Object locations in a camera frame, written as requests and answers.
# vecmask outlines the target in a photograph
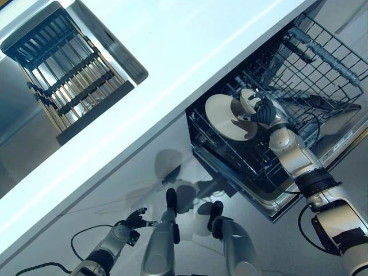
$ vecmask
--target black cable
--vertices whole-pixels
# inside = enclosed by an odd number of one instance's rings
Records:
[[[320,133],[321,133],[321,122],[315,114],[313,114],[311,112],[305,112],[302,115],[305,115],[305,114],[311,115],[317,122],[317,136],[316,136],[316,139],[315,139],[315,141],[313,142],[313,145],[312,145],[312,147],[314,147],[317,144],[318,137],[320,136]]]
[[[264,149],[264,151],[262,152],[262,168],[263,168],[263,173],[265,174],[267,180],[271,183],[272,186],[274,186],[276,188],[276,190],[279,190],[279,191],[282,191],[283,193],[287,193],[287,194],[301,194],[301,192],[299,191],[287,191],[287,190],[284,190],[282,188],[280,188],[279,186],[277,186],[272,180],[271,178],[269,177],[269,175],[267,174],[267,171],[266,171],[266,167],[265,167],[265,153],[267,151],[267,147]]]
[[[299,276],[299,275],[297,275],[297,274],[286,274],[286,273],[284,273],[284,272],[282,272],[282,271],[279,271],[279,270],[265,270],[265,269],[262,269],[262,271],[263,272],[276,272],[276,273],[280,273],[280,274],[282,274],[282,276]]]
[[[72,271],[67,270],[62,264],[60,263],[54,263],[54,262],[49,262],[49,263],[43,263],[43,264],[39,264],[38,266],[32,266],[32,267],[28,267],[27,269],[23,269],[21,271],[19,271],[15,276],[19,276],[25,272],[29,272],[35,269],[40,269],[42,267],[45,266],[57,266],[58,268],[60,268],[61,270],[63,270],[66,274],[71,274]]]
[[[100,225],[95,225],[95,226],[92,226],[92,227],[89,227],[89,228],[86,228],[86,229],[84,229],[84,230],[79,231],[78,233],[74,234],[74,236],[71,238],[71,240],[70,240],[70,246],[71,246],[71,249],[73,250],[74,255],[75,255],[79,260],[84,261],[84,259],[83,259],[81,256],[79,256],[79,254],[75,251],[75,248],[74,248],[74,245],[73,245],[73,240],[74,240],[74,238],[75,238],[75,237],[77,237],[79,234],[81,234],[81,233],[83,233],[83,232],[86,232],[86,231],[88,231],[88,230],[91,230],[91,229],[93,229],[93,228],[97,228],[97,227],[111,227],[111,228],[112,228],[112,225],[109,225],[109,224],[100,224]]]
[[[298,227],[299,227],[300,234],[303,235],[304,239],[306,239],[308,243],[310,243],[312,246],[316,247],[318,250],[320,250],[322,252],[325,252],[325,253],[328,253],[328,254],[331,254],[331,255],[334,255],[334,254],[328,252],[325,248],[319,247],[317,244],[315,244],[314,242],[312,242],[309,239],[309,237],[306,236],[306,234],[304,233],[303,229],[301,228],[301,217],[303,216],[305,210],[307,210],[308,207],[309,207],[308,205],[305,205],[303,207],[303,209],[300,211],[300,214],[299,214],[299,217],[298,217]]]

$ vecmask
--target dishwasher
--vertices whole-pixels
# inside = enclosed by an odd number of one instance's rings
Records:
[[[297,191],[267,150],[267,129],[258,125],[254,138],[230,140],[209,122],[207,99],[215,94],[239,99],[242,89],[265,93],[280,103],[306,146],[330,170],[367,134],[367,76],[364,58],[302,13],[186,109],[194,155],[275,222],[301,197],[267,180]]]

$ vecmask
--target wire rack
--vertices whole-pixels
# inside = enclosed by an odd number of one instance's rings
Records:
[[[315,114],[321,123],[346,110],[367,87],[368,62],[316,21],[301,14],[242,70],[248,87],[267,93],[300,130]]]
[[[204,105],[213,94],[239,98],[242,88],[264,92],[278,101],[289,122],[307,146],[318,139],[314,114],[320,124],[347,110],[359,110],[354,102],[367,87],[368,63],[306,14],[263,44],[225,76],[188,110],[191,138],[206,147],[237,173],[258,186],[268,186],[262,168],[262,152],[268,147],[267,131],[246,142],[230,141],[212,128]],[[267,151],[266,171],[281,184],[287,175],[276,156]]]

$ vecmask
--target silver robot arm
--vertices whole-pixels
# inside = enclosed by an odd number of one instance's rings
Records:
[[[173,276],[174,244],[179,243],[177,216],[177,194],[170,188],[166,192],[167,210],[161,223],[153,231],[143,257],[141,276]]]
[[[224,205],[216,201],[211,208],[207,229],[224,243],[224,255],[229,276],[262,276],[262,269],[253,243],[242,226],[223,217]]]
[[[141,227],[155,227],[156,221],[145,221],[141,215],[147,208],[133,212],[126,220],[118,221],[106,237],[92,250],[86,260],[73,270],[70,276],[109,276],[110,270],[126,244],[134,246]]]
[[[292,131],[282,107],[264,98],[252,121],[270,126],[270,149],[315,212],[312,225],[327,251],[340,255],[349,276],[368,275],[368,224],[349,201],[341,182],[323,167]]]

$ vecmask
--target kitchen counter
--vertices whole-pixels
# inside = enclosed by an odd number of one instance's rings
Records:
[[[149,76],[0,200],[0,263],[314,0],[82,2]]]

